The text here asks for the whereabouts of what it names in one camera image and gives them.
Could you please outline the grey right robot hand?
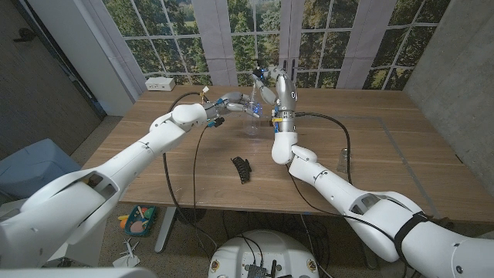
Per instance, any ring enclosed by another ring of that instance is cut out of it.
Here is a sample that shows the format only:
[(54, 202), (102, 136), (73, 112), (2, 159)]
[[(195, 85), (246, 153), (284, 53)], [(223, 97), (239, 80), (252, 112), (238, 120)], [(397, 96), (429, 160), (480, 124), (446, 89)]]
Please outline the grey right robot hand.
[[(278, 66), (268, 68), (257, 66), (252, 71), (252, 77), (262, 99), (273, 106), (272, 125), (275, 132), (294, 132), (297, 93), (294, 83), (285, 70)], [(276, 93), (265, 85), (268, 79), (275, 80)]]

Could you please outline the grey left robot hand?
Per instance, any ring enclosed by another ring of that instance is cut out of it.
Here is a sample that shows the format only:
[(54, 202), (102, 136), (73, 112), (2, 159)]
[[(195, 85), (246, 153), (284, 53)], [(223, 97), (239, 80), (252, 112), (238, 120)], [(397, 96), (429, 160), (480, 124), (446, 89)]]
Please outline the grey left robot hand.
[(259, 108), (249, 95), (240, 92), (230, 92), (218, 98), (215, 102), (203, 104), (207, 117), (212, 119), (222, 117), (232, 112), (243, 112), (254, 118), (260, 118)]

